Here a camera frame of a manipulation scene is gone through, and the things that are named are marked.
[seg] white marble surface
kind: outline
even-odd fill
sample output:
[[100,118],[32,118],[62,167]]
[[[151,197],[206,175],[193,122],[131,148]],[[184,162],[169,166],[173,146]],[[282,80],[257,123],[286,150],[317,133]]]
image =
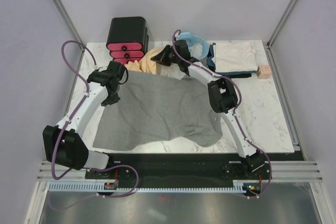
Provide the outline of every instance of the white marble surface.
[[[252,47],[256,50],[257,65],[268,64],[264,47],[261,40],[251,40]],[[168,41],[150,42],[149,48],[170,44]],[[105,43],[88,43],[99,67],[106,68],[110,60],[109,52]],[[80,68],[80,74],[87,78],[94,71],[93,61],[90,55],[85,52]],[[283,115],[279,97],[272,78],[259,80],[254,74],[251,78],[234,79],[238,84],[243,101],[239,107],[241,119],[252,139],[252,141],[268,153],[291,153],[294,152],[291,138]],[[71,100],[71,106],[83,94],[85,85],[77,79],[75,90]],[[83,141],[91,150],[104,152],[119,152],[93,148],[99,121],[104,108],[99,107],[83,135]],[[196,143],[178,137],[170,141],[159,141],[138,145],[127,153],[235,153],[236,145],[227,125],[222,122],[223,137],[212,146],[201,147]]]

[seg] small pink block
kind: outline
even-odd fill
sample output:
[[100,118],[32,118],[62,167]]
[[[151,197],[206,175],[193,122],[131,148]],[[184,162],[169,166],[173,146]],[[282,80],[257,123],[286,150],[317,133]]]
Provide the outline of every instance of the small pink block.
[[272,71],[269,65],[261,65],[258,67],[257,77],[258,79],[267,79],[272,75]]

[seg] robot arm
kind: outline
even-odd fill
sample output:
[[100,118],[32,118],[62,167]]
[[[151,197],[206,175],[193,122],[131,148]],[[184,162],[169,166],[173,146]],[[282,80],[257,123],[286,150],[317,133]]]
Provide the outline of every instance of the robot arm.
[[69,115],[73,114],[72,120],[65,128],[62,141],[59,143],[56,155],[56,164],[73,169],[96,168],[104,169],[108,163],[109,156],[105,153],[88,150],[82,141],[84,130],[92,118],[96,109],[102,105],[112,105],[117,103],[119,82],[125,72],[125,67],[118,62],[111,61],[104,71],[94,71],[88,77],[89,93],[81,107],[77,110],[77,105],[60,120],[56,126],[46,126],[43,130],[43,141],[47,160],[51,162],[56,140],[61,128],[69,122]]
[[233,84],[226,79],[216,78],[217,74],[209,69],[202,69],[202,63],[191,57],[185,40],[175,41],[174,46],[183,59],[176,55],[172,46],[167,45],[161,53],[152,57],[152,60],[164,66],[178,64],[182,72],[207,86],[210,105],[227,124],[243,165],[249,172],[262,167],[265,163],[262,154],[247,142],[250,138],[236,108],[238,97]]
[[[196,62],[195,65],[201,66],[202,63]],[[214,78],[197,66],[190,65],[188,67],[188,72],[191,77],[194,77],[208,87],[210,104],[213,110],[216,113],[219,113],[227,124],[236,142],[239,156],[246,158],[247,156],[255,154],[256,149],[246,142],[234,117],[235,113],[242,130],[245,135],[248,136],[244,124],[240,119],[238,109],[235,109],[234,112],[234,107],[237,105],[237,96],[233,85],[224,79]]]
[[[168,45],[161,53],[154,56],[152,60],[165,66],[176,63],[182,72],[194,77],[207,86],[211,107],[216,113],[221,115],[228,125],[236,142],[241,162],[249,172],[253,172],[263,166],[264,159],[262,155],[248,144],[244,137],[245,135],[248,138],[248,133],[240,119],[238,109],[236,109],[238,99],[233,84],[225,79],[215,78],[215,73],[213,75],[209,74],[212,73],[210,70],[207,73],[201,69],[202,64],[190,56],[185,40],[176,41],[175,46],[179,54],[188,62],[192,62],[193,65],[178,58],[171,46]],[[88,150],[81,138],[88,122],[99,105],[112,105],[120,100],[118,96],[119,82],[125,71],[127,71],[125,66],[114,61],[109,63],[107,70],[94,71],[87,80],[90,91],[81,107],[76,110],[77,106],[75,105],[75,109],[69,111],[56,126],[46,126],[43,131],[43,140],[48,161],[51,162],[52,160],[52,154],[61,128],[64,127],[66,122],[70,121],[69,115],[76,110],[72,121],[67,125],[61,137],[62,141],[59,143],[57,149],[56,164],[73,169],[82,169],[83,167],[106,168],[109,156],[105,153]]]

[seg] folded white towel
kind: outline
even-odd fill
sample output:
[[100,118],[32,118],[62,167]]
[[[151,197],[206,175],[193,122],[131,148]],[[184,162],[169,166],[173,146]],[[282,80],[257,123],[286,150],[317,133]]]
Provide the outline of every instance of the folded white towel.
[[214,48],[217,73],[257,71],[256,51],[249,41],[228,41],[216,43]]

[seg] white enclosure panel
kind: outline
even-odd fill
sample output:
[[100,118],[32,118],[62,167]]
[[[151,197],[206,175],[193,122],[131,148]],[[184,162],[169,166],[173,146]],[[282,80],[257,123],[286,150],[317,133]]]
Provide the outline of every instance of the white enclosure panel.
[[104,42],[111,19],[143,16],[150,40],[169,40],[176,29],[208,40],[268,40],[290,0],[62,0],[85,42]]
[[[0,0],[0,223],[23,223],[44,158],[42,131],[63,115],[72,39],[51,0]],[[67,48],[72,64],[79,47]]]
[[299,0],[275,44],[276,64],[308,158],[336,206],[336,0]]

